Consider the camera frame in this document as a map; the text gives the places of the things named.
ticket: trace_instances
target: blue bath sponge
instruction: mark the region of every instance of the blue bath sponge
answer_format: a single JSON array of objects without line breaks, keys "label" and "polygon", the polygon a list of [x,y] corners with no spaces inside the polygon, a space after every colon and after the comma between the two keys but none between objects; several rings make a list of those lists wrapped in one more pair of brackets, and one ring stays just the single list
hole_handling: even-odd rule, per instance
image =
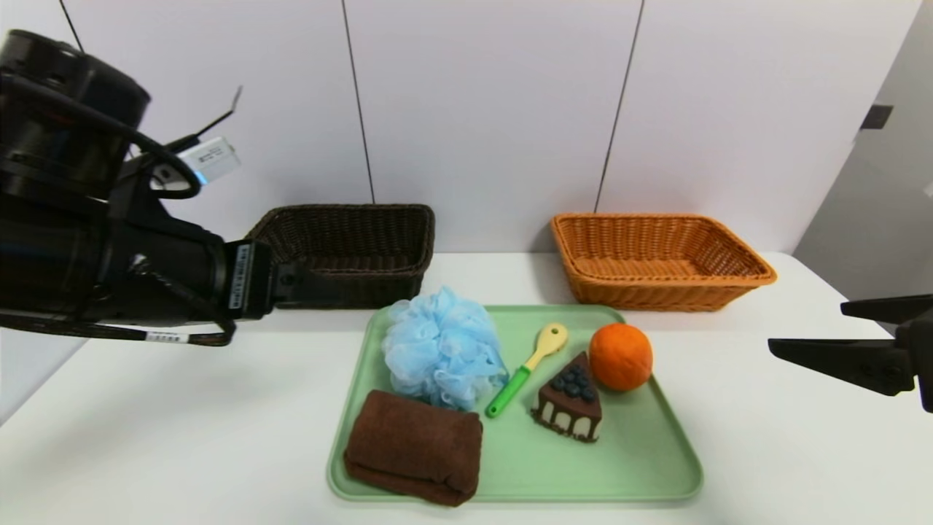
[{"label": "blue bath sponge", "polygon": [[395,303],[389,318],[394,324],[383,353],[396,393],[472,410],[477,399],[508,382],[493,320],[482,305],[444,287]]}]

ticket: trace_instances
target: orange wicker basket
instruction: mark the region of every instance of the orange wicker basket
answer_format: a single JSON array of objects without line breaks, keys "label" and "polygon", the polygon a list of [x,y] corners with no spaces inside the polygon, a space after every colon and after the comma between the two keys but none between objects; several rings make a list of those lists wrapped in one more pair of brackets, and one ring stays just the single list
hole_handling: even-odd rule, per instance
[{"label": "orange wicker basket", "polygon": [[550,227],[581,303],[711,312],[777,279],[752,248],[701,215],[568,213]]}]

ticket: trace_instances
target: white wall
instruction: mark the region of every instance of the white wall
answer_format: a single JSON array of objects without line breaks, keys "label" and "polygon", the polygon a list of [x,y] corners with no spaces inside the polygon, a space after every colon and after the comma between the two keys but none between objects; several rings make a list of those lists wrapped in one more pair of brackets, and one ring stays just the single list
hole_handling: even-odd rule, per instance
[{"label": "white wall", "polygon": [[647,0],[600,212],[696,212],[794,249],[919,0]]},{"label": "white wall", "polygon": [[[0,0],[0,40],[10,29],[26,29],[75,45],[57,0]],[[83,342],[76,337],[0,331],[0,424]]]},{"label": "white wall", "polygon": [[[67,37],[57,1],[0,1],[4,25]],[[244,85],[217,130],[244,167],[169,203],[226,237],[272,207],[375,192],[432,205],[438,251],[547,248],[550,216],[596,206],[615,123],[600,211],[706,213],[790,250],[919,0],[645,0],[640,24],[635,0],[346,0],[372,187],[341,0],[67,5],[86,51],[153,95],[159,140]],[[72,345],[29,337],[4,356],[57,363]]]},{"label": "white wall", "polygon": [[933,2],[878,95],[894,105],[856,147],[794,255],[850,299],[933,292]]},{"label": "white wall", "polygon": [[171,213],[228,239],[276,207],[370,203],[341,0],[68,0],[85,51],[152,95],[159,141],[216,128],[243,167]]},{"label": "white wall", "polygon": [[640,0],[347,0],[376,202],[438,251],[553,249],[592,212]]}]

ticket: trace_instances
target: panel seam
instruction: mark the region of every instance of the panel seam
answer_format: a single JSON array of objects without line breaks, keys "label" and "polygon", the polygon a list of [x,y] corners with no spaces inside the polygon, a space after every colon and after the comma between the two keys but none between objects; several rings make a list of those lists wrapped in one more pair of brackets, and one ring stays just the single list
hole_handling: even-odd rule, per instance
[{"label": "panel seam", "polygon": [[363,135],[363,156],[366,157],[366,175],[369,177],[369,198],[376,204],[376,189],[372,185],[372,168],[369,165],[369,146],[366,142],[366,126],[363,124],[363,105],[359,98],[359,81],[356,79],[356,62],[353,56],[353,43],[350,41],[350,18],[347,16],[346,0],[341,0],[343,8],[343,27],[347,33],[347,50],[350,51],[350,70],[353,72],[353,89],[356,93],[356,111],[359,114],[359,131]]},{"label": "panel seam", "polygon": [[609,146],[606,148],[606,160],[603,162],[603,174],[599,178],[599,190],[596,192],[596,205],[592,212],[599,209],[599,199],[603,196],[603,184],[606,182],[606,170],[609,168],[609,155],[612,153],[612,143],[616,140],[616,128],[619,127],[619,115],[622,112],[622,100],[625,98],[625,87],[629,84],[629,73],[632,72],[632,60],[635,56],[635,45],[638,42],[638,30],[641,28],[642,15],[645,13],[645,2],[641,1],[638,7],[638,20],[635,22],[635,32],[632,36],[632,48],[629,50],[629,62],[625,65],[625,77],[622,79],[622,91],[619,93],[619,105],[616,107],[616,119],[612,122],[612,132],[609,134]]}]

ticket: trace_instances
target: white label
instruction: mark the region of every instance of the white label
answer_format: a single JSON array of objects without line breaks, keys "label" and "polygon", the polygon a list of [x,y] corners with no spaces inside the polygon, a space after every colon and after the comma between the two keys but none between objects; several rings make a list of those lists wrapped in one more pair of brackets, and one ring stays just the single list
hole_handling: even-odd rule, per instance
[{"label": "white label", "polygon": [[214,146],[208,149],[205,153],[198,155],[198,163],[207,164],[215,163],[220,160],[221,157],[226,155],[227,152],[220,146]]},{"label": "white label", "polygon": [[230,284],[231,310],[239,310],[243,306],[243,295],[246,284],[246,266],[249,263],[248,244],[240,245],[236,249],[236,262],[233,265],[233,282]]},{"label": "white label", "polygon": [[174,332],[146,332],[146,341],[151,341],[154,343],[180,343],[184,345],[188,342],[188,334]]}]

